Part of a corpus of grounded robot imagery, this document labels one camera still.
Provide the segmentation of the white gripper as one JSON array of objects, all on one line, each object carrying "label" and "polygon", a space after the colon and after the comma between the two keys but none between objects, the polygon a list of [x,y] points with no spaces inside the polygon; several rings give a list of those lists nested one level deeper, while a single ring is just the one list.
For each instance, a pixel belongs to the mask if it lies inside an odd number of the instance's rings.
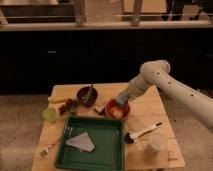
[{"label": "white gripper", "polygon": [[142,96],[151,86],[143,76],[134,77],[127,87],[127,94],[130,100],[134,100],[140,96]]}]

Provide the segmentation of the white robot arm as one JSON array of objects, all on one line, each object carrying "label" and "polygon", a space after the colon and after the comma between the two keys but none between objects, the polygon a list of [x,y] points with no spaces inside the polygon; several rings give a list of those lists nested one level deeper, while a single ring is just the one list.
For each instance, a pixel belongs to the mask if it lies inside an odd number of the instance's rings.
[{"label": "white robot arm", "polygon": [[155,85],[194,114],[207,129],[213,132],[213,99],[175,80],[169,72],[170,64],[166,60],[142,64],[139,74],[127,87],[130,99],[142,96],[151,85]]}]

